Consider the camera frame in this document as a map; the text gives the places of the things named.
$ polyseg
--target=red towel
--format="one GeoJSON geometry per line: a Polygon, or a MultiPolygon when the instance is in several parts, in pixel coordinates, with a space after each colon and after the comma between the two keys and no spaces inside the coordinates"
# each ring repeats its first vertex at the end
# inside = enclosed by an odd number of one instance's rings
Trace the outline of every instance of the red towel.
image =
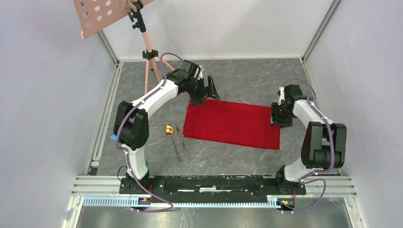
{"type": "Polygon", "coordinates": [[[271,108],[204,99],[205,106],[189,104],[183,135],[240,146],[280,149],[280,126],[270,126],[271,108]]]}

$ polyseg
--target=cable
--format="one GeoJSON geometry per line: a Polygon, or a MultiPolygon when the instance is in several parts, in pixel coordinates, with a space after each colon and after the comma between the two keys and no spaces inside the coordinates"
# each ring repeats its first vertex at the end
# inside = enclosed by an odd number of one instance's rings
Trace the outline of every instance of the cable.
{"type": "Polygon", "coordinates": [[[304,175],[304,176],[302,176],[301,178],[299,178],[299,183],[300,183],[300,184],[303,184],[303,185],[310,184],[310,183],[313,183],[313,182],[315,182],[315,181],[323,181],[323,190],[322,190],[322,193],[320,194],[319,198],[317,198],[317,200],[316,200],[312,205],[310,205],[310,206],[308,206],[308,207],[306,207],[306,208],[303,208],[303,209],[295,210],[295,211],[283,211],[283,210],[281,211],[281,213],[287,213],[287,214],[293,214],[293,213],[295,213],[295,212],[302,212],[302,211],[311,209],[311,208],[313,208],[317,203],[319,203],[319,201],[323,198],[323,195],[325,194],[325,191],[326,191],[326,181],[325,181],[325,179],[323,179],[323,178],[318,178],[318,179],[313,179],[313,180],[310,180],[310,181],[307,181],[307,182],[304,182],[304,179],[306,179],[307,177],[310,177],[310,176],[312,176],[312,175],[318,175],[319,173],[320,173],[320,174],[329,173],[329,172],[333,169],[333,167],[334,167],[334,165],[335,165],[335,148],[334,148],[334,142],[333,142],[333,136],[332,136],[332,129],[330,128],[330,124],[329,124],[329,122],[327,121],[327,117],[325,117],[325,116],[315,107],[315,105],[312,104],[312,102],[310,101],[311,99],[312,99],[312,100],[315,100],[315,99],[316,99],[315,90],[312,88],[312,86],[311,86],[308,82],[306,82],[306,81],[304,81],[304,80],[302,80],[302,79],[299,79],[299,78],[292,78],[292,79],[290,79],[290,80],[287,80],[286,82],[284,82],[283,84],[281,84],[281,87],[284,87],[285,84],[287,84],[288,82],[290,82],[290,81],[292,81],[292,80],[298,80],[298,81],[303,82],[303,83],[304,83],[305,85],[307,85],[307,86],[311,89],[311,91],[312,91],[312,94],[310,94],[310,95],[307,97],[307,103],[308,103],[309,107],[310,107],[316,114],[319,115],[319,117],[323,120],[323,122],[324,122],[325,125],[326,125],[327,133],[328,133],[328,135],[329,135],[329,141],[330,141],[330,166],[329,166],[329,168],[326,169],[326,170],[315,170],[315,171],[312,171],[312,172],[310,172],[310,173],[307,173],[306,175],[304,175]]]}
{"type": "MultiPolygon", "coordinates": [[[[179,57],[178,55],[176,55],[176,54],[174,54],[174,53],[170,53],[170,52],[163,53],[163,54],[161,55],[161,57],[160,57],[160,64],[161,64],[161,66],[162,66],[162,69],[163,69],[163,76],[164,76],[163,84],[162,84],[160,87],[158,87],[156,90],[151,91],[150,94],[147,95],[147,96],[144,98],[143,101],[146,101],[148,98],[150,98],[151,96],[153,96],[154,94],[156,94],[158,91],[160,91],[160,90],[162,89],[162,87],[164,87],[164,85],[165,85],[165,83],[166,83],[166,80],[167,80],[167,78],[166,78],[166,70],[165,70],[164,65],[163,65],[163,57],[164,57],[165,55],[172,55],[172,56],[177,57],[177,58],[180,59],[181,61],[183,61],[183,59],[182,59],[181,57],[179,57]]],[[[140,183],[140,181],[136,178],[136,175],[135,175],[134,172],[133,172],[133,168],[132,168],[132,165],[131,165],[130,159],[129,159],[129,152],[128,152],[128,150],[127,150],[126,148],[124,148],[124,147],[122,147],[122,146],[119,145],[119,139],[120,139],[120,134],[121,134],[121,132],[122,132],[123,125],[124,125],[124,124],[126,123],[126,121],[129,119],[129,116],[130,116],[130,115],[136,110],[136,108],[138,108],[141,104],[142,104],[142,102],[140,101],[138,104],[134,105],[133,108],[132,108],[132,109],[126,114],[126,116],[123,118],[123,121],[122,121],[122,123],[120,124],[119,129],[118,129],[118,131],[117,131],[117,133],[116,133],[116,146],[117,146],[118,149],[123,150],[123,151],[125,152],[125,158],[126,158],[126,164],[127,164],[127,167],[128,167],[128,171],[130,171],[130,174],[132,175],[133,179],[136,181],[137,185],[138,185],[143,191],[145,191],[146,193],[150,194],[152,197],[155,197],[156,199],[158,199],[158,200],[160,200],[160,201],[162,201],[162,202],[167,203],[167,204],[170,205],[169,208],[156,209],[156,210],[137,210],[137,212],[140,212],[140,213],[152,213],[152,212],[168,211],[168,210],[171,210],[171,209],[173,208],[173,204],[172,204],[171,202],[169,202],[169,201],[167,201],[167,200],[165,200],[165,199],[163,199],[163,198],[161,198],[161,197],[159,197],[159,196],[153,194],[152,192],[150,192],[149,190],[147,190],[147,189],[140,183]]]]}
{"type": "Polygon", "coordinates": [[[127,166],[122,165],[122,166],[119,168],[119,170],[117,171],[117,174],[116,174],[117,179],[120,180],[120,181],[122,181],[122,179],[119,178],[119,172],[120,172],[120,170],[121,170],[123,167],[126,167],[126,170],[127,170],[127,166]]]}

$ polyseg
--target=white panel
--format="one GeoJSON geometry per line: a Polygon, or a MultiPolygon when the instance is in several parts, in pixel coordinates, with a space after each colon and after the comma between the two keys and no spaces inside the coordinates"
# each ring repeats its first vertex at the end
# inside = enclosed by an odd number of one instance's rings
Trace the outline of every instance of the white panel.
{"type": "MultiPolygon", "coordinates": [[[[300,57],[331,0],[155,0],[142,9],[154,49],[184,58],[300,57]]],[[[141,59],[128,17],[104,29],[120,59],[141,59]]]]}
{"type": "Polygon", "coordinates": [[[369,227],[401,227],[403,1],[343,1],[307,63],[369,227]]]}
{"type": "Polygon", "coordinates": [[[72,1],[1,3],[0,227],[57,228],[114,66],[72,1]]]}

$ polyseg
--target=black cable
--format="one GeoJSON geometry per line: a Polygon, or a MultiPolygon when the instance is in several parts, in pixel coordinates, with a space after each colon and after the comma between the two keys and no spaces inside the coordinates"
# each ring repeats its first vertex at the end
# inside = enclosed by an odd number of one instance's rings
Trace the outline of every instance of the black cable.
{"type": "Polygon", "coordinates": [[[119,172],[120,172],[120,170],[121,170],[123,167],[126,167],[126,170],[127,170],[127,166],[122,165],[122,166],[119,168],[119,170],[117,171],[117,174],[116,174],[117,179],[120,180],[120,181],[122,181],[122,180],[119,178],[119,172]]]}

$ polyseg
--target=purple cable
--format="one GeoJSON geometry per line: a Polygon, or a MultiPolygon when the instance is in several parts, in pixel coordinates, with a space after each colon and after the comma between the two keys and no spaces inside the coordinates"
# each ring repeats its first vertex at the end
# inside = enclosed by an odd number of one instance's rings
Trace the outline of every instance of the purple cable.
{"type": "Polygon", "coordinates": [[[312,109],[316,114],[318,114],[320,118],[322,118],[323,122],[325,122],[325,125],[326,125],[326,128],[327,128],[327,133],[329,134],[329,141],[330,141],[330,166],[329,166],[329,168],[326,169],[326,170],[312,171],[312,172],[310,172],[310,173],[305,174],[305,175],[302,176],[301,178],[299,178],[299,183],[300,183],[300,184],[303,184],[303,185],[310,184],[310,183],[313,183],[313,182],[315,182],[315,181],[323,181],[323,190],[322,190],[322,193],[320,194],[319,198],[317,198],[317,200],[316,200],[312,205],[310,205],[310,206],[308,206],[308,207],[306,207],[306,208],[303,208],[303,209],[295,210],[295,211],[284,211],[284,210],[283,210],[282,212],[283,212],[283,213],[286,213],[286,214],[293,214],[293,213],[295,213],[295,212],[302,212],[302,211],[311,209],[311,208],[313,208],[314,206],[316,206],[316,204],[319,203],[319,201],[323,198],[323,195],[325,194],[325,191],[326,191],[326,181],[325,181],[325,179],[323,179],[323,178],[318,178],[318,179],[313,179],[313,180],[309,180],[309,181],[307,181],[307,182],[304,182],[303,179],[305,179],[305,178],[307,178],[307,177],[310,177],[310,176],[312,176],[312,175],[315,175],[315,172],[316,172],[316,173],[321,173],[321,174],[329,173],[329,172],[334,168],[334,165],[335,165],[335,148],[334,148],[334,142],[333,142],[333,137],[332,137],[332,129],[330,128],[330,124],[329,124],[329,122],[327,121],[327,119],[325,118],[325,116],[323,116],[323,114],[322,114],[322,113],[312,104],[312,102],[310,101],[311,99],[312,99],[312,100],[315,100],[315,99],[316,99],[316,93],[315,93],[314,89],[312,88],[312,86],[311,86],[308,82],[306,82],[306,81],[304,81],[304,80],[302,80],[302,79],[299,79],[299,78],[292,78],[292,79],[290,79],[290,80],[287,80],[286,82],[284,82],[283,84],[281,84],[281,87],[284,87],[285,84],[287,84],[288,82],[290,82],[290,81],[292,81],[292,80],[298,80],[298,81],[301,81],[301,82],[305,83],[305,84],[311,89],[311,91],[312,91],[312,94],[310,94],[310,95],[307,97],[307,102],[308,102],[309,107],[311,107],[311,109],[312,109]]]}
{"type": "MultiPolygon", "coordinates": [[[[163,84],[162,84],[162,86],[159,86],[156,90],[150,92],[150,94],[147,95],[147,96],[144,98],[143,101],[146,101],[148,98],[150,98],[151,96],[153,96],[154,94],[156,94],[158,91],[160,91],[160,90],[161,90],[161,87],[163,87],[163,86],[165,85],[165,83],[166,83],[166,80],[167,80],[167,79],[166,79],[166,71],[165,71],[165,68],[164,68],[164,65],[163,65],[163,57],[164,57],[165,55],[172,55],[172,56],[177,57],[177,58],[180,59],[181,61],[183,61],[183,59],[182,59],[181,57],[179,57],[178,55],[176,55],[176,54],[174,54],[174,53],[170,53],[170,52],[163,53],[163,54],[161,55],[161,57],[160,57],[160,63],[161,63],[161,66],[162,66],[162,68],[163,68],[163,76],[164,76],[163,84]]],[[[147,190],[147,189],[140,183],[140,181],[136,178],[136,176],[135,176],[135,174],[134,174],[134,172],[133,172],[132,165],[130,164],[129,153],[126,153],[126,152],[127,152],[127,149],[126,149],[125,147],[121,147],[121,146],[119,145],[120,133],[122,132],[123,125],[124,125],[124,124],[126,123],[126,121],[129,119],[129,116],[130,116],[130,115],[136,110],[136,108],[138,108],[141,104],[142,104],[142,102],[140,101],[138,104],[134,105],[133,108],[132,108],[132,109],[127,113],[127,115],[123,118],[123,121],[122,121],[122,123],[120,124],[119,129],[117,130],[117,134],[116,134],[116,146],[117,146],[118,149],[125,151],[127,170],[130,171],[130,173],[131,173],[131,175],[133,176],[133,179],[136,181],[137,185],[138,185],[143,191],[145,191],[145,192],[147,192],[148,194],[150,194],[152,197],[155,197],[155,198],[159,199],[160,201],[162,201],[162,202],[167,203],[167,204],[170,205],[169,208],[156,209],[156,210],[137,210],[137,212],[140,212],[140,213],[152,213],[152,212],[168,211],[168,210],[171,210],[171,209],[173,208],[173,204],[172,204],[171,202],[169,202],[169,201],[167,201],[167,200],[165,200],[165,199],[163,199],[163,198],[161,198],[161,197],[159,197],[159,196],[157,196],[157,195],[151,193],[149,190],[147,190]]]]}

